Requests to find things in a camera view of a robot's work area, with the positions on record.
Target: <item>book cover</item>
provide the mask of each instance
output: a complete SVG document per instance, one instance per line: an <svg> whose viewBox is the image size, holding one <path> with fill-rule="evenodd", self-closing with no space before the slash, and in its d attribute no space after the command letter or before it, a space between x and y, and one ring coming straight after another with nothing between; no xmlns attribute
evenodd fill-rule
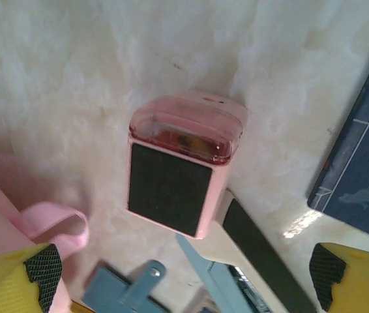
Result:
<svg viewBox="0 0 369 313"><path fill-rule="evenodd" d="M308 205L369 233L369 75Z"/></svg>

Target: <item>black panel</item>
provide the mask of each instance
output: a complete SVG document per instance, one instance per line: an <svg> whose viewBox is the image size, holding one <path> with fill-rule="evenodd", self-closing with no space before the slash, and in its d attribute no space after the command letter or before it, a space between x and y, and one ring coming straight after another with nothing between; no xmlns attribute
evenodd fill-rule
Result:
<svg viewBox="0 0 369 313"><path fill-rule="evenodd" d="M195 236L212 169L133 144L128 209Z"/></svg>
<svg viewBox="0 0 369 313"><path fill-rule="evenodd" d="M223 227L289 312L316 312L311 300L236 199L229 206Z"/></svg>
<svg viewBox="0 0 369 313"><path fill-rule="evenodd" d="M49 245L23 264L29 281L38 284L38 303L43 313L47 313L52 305L63 269L59 252L55 245Z"/></svg>
<svg viewBox="0 0 369 313"><path fill-rule="evenodd" d="M317 244L309 263L310 276L322 309L329 311L332 304L332 285L341 282L347 263L331 251Z"/></svg>

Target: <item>pencil sharpener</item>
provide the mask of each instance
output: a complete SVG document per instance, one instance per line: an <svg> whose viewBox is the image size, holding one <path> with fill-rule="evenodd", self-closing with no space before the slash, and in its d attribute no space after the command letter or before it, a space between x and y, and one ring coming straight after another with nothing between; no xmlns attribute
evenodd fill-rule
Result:
<svg viewBox="0 0 369 313"><path fill-rule="evenodd" d="M199 91L137 110L128 134L128 211L204 238L246 122L243 105Z"/></svg>

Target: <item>pink bag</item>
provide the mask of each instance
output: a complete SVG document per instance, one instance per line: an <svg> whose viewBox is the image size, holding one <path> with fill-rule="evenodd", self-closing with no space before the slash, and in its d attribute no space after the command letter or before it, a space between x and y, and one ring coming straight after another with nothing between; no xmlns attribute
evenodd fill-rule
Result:
<svg viewBox="0 0 369 313"><path fill-rule="evenodd" d="M71 207L50 202L41 202L19 212L0 191L0 254L34 245L32 239L74 215L83 220L83 231L79 235L61 233L49 240L56 245L62 260L87 244L86 216ZM50 312L70 312L70 297L63 280L59 282Z"/></svg>

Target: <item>transparent pink lid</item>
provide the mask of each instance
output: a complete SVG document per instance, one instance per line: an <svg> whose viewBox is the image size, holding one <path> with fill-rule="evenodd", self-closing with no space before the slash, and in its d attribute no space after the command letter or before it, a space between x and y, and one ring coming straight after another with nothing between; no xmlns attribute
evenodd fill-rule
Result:
<svg viewBox="0 0 369 313"><path fill-rule="evenodd" d="M244 106L230 99L186 91L163 96L132 116L131 135L211 164L227 164L247 121Z"/></svg>

